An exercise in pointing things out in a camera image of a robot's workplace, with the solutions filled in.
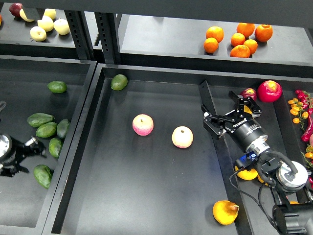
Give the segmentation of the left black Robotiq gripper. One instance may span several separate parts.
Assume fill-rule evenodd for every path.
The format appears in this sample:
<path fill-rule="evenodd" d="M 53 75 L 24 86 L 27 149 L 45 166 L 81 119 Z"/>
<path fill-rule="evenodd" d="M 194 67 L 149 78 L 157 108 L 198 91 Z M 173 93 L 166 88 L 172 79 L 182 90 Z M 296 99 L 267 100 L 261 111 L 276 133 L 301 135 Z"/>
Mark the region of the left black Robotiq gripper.
<path fill-rule="evenodd" d="M 29 173 L 29 170 L 20 163 L 26 157 L 38 155 L 46 158 L 45 150 L 45 145 L 35 136 L 22 143 L 9 135 L 1 134 L 0 175 L 13 177 L 16 173 Z"/>

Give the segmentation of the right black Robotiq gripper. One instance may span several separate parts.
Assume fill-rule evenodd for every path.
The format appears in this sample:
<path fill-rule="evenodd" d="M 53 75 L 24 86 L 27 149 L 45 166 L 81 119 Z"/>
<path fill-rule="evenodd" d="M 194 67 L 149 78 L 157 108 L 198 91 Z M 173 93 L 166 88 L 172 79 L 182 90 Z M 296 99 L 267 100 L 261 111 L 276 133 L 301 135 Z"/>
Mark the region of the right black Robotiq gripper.
<path fill-rule="evenodd" d="M 268 134 L 256 121 L 262 109 L 250 96 L 236 95 L 233 91 L 229 91 L 228 96 L 234 101 L 234 110 L 228 116 L 213 114 L 202 104 L 203 127 L 217 140 L 228 133 L 238 147 L 248 153 L 253 142 L 266 142 L 268 139 Z"/>

